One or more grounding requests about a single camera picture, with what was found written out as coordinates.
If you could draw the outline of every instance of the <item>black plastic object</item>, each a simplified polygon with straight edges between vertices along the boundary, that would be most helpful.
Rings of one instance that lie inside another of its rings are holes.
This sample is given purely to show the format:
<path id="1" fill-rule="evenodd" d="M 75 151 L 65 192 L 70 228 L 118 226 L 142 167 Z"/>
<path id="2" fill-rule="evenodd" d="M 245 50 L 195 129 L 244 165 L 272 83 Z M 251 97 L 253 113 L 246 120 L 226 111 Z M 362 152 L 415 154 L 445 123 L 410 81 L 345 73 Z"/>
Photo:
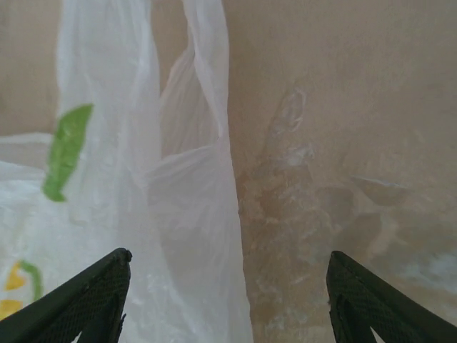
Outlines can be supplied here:
<path id="1" fill-rule="evenodd" d="M 116 343 L 131 253 L 116 249 L 37 302 L 0 322 L 1 343 Z"/>
<path id="2" fill-rule="evenodd" d="M 409 299 L 343 252 L 327 271 L 330 318 L 338 343 L 457 342 L 457 327 Z"/>

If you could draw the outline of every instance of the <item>green leaf print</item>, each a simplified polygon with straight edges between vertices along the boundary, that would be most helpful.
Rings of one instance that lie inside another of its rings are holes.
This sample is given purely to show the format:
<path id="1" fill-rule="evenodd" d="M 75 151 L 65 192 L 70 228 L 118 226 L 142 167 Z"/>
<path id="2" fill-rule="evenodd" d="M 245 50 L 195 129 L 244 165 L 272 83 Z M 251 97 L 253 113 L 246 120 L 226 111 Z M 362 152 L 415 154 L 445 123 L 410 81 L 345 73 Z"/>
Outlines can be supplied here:
<path id="1" fill-rule="evenodd" d="M 43 193 L 54 202 L 64 202 L 62 190 L 76 168 L 86 138 L 86 128 L 93 104 L 85 104 L 63 115 L 49 153 L 49 170 Z"/>

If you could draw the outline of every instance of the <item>white plastic bag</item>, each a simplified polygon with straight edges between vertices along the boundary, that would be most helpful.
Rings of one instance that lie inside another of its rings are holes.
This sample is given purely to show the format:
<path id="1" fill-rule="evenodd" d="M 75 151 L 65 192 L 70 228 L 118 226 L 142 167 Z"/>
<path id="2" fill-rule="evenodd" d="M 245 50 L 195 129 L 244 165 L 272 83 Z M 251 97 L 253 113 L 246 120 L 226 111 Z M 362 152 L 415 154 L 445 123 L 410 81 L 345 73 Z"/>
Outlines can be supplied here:
<path id="1" fill-rule="evenodd" d="M 150 0 L 63 1 L 59 113 L 94 111 L 66 202 L 41 191 L 50 136 L 0 139 L 0 281 L 27 260 L 47 293 L 126 247 L 134 258 L 121 342 L 252 342 L 224 11 L 221 0 L 185 0 L 184 10 L 189 46 L 159 98 Z"/>

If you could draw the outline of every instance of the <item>beige wall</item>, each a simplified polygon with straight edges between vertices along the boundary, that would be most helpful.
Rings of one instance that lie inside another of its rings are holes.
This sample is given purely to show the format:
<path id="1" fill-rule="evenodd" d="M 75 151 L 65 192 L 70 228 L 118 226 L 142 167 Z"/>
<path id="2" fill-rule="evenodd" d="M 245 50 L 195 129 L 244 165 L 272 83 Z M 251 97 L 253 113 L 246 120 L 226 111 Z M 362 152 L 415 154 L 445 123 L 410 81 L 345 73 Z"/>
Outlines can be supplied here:
<path id="1" fill-rule="evenodd" d="M 58 12 L 0 0 L 0 134 L 52 128 Z M 186 25 L 177 0 L 153 16 L 166 76 Z M 457 2 L 230 0 L 226 16 L 258 342 L 331 341 L 332 249 L 457 323 Z"/>

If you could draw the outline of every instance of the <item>wrinkled plastic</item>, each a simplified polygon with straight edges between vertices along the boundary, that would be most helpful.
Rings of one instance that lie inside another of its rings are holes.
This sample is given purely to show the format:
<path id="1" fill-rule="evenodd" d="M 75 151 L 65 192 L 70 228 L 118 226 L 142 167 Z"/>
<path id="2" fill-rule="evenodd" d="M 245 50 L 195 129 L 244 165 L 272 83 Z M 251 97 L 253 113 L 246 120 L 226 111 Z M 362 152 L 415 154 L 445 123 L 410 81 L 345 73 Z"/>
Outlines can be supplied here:
<path id="1" fill-rule="evenodd" d="M 93 112 L 66 202 L 41 190 L 51 136 L 0 139 L 0 282 L 26 260 L 47 293 L 122 246 L 134 258 L 120 342 L 252 342 L 223 7 L 184 2 L 189 45 L 161 96 L 150 11 L 149 0 L 63 1 L 59 113 Z"/>

